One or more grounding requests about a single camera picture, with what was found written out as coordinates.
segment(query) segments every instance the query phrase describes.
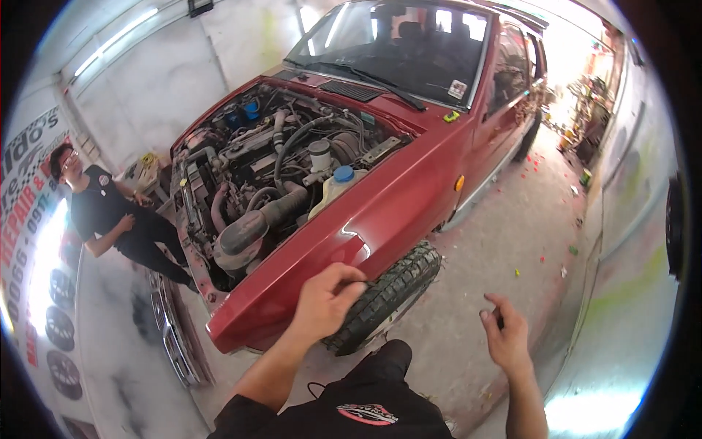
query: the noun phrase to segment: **black shirt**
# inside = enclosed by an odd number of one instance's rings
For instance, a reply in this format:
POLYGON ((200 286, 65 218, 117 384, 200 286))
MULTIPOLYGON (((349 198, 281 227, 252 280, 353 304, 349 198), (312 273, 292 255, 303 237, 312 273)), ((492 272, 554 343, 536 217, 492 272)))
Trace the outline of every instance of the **black shirt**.
POLYGON ((84 242, 96 233, 105 236, 127 214, 134 215, 134 226, 117 238, 117 249, 146 232, 147 210, 126 199, 109 172, 94 164, 84 173, 90 177, 88 187, 71 196, 71 221, 84 242))
POLYGON ((436 405, 405 383, 329 384, 319 399, 280 415, 241 395, 215 419, 208 439, 354 438, 451 439, 436 405))

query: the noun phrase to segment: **coolant reservoir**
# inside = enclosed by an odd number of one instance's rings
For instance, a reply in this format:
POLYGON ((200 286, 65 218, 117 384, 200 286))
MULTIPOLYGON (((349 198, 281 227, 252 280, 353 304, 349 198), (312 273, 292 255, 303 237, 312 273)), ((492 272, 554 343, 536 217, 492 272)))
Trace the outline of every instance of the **coolant reservoir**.
POLYGON ((324 181, 322 200, 312 208, 308 220, 312 219, 319 211, 321 211, 331 200, 337 198, 345 190, 356 184, 358 180, 363 178, 368 173, 364 169, 353 169, 351 166, 340 166, 334 169, 334 176, 327 178, 324 181))

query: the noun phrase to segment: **red car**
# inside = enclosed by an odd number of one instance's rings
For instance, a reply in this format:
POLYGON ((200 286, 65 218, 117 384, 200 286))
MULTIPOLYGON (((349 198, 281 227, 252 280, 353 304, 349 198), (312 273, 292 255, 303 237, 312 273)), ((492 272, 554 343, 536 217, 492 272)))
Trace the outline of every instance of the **red car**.
POLYGON ((450 228, 541 121, 547 23, 489 2, 351 1, 171 149, 171 196, 223 353, 266 350, 333 262, 370 286, 323 342, 356 351, 439 272, 450 228))

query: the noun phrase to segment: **engine bay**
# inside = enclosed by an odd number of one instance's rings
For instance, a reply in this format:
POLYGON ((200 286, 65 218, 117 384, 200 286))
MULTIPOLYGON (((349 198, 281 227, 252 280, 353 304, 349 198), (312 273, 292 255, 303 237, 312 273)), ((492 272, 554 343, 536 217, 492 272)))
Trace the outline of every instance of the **engine bay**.
POLYGON ((411 137, 358 109, 256 84, 171 152, 171 198, 213 285, 231 291, 411 137))

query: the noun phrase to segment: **orange turn signal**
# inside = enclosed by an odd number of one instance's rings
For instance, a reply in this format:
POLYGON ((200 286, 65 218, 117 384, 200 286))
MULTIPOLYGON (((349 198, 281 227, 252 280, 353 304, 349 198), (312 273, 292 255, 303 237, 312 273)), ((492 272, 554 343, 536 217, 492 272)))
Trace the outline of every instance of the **orange turn signal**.
POLYGON ((463 187, 463 182, 464 182, 464 181, 465 181, 465 177, 464 177, 464 176, 459 176, 459 177, 458 177, 458 180, 456 180, 456 184, 453 185, 453 190, 455 190, 456 192, 458 192, 459 190, 461 190, 461 188, 463 187))

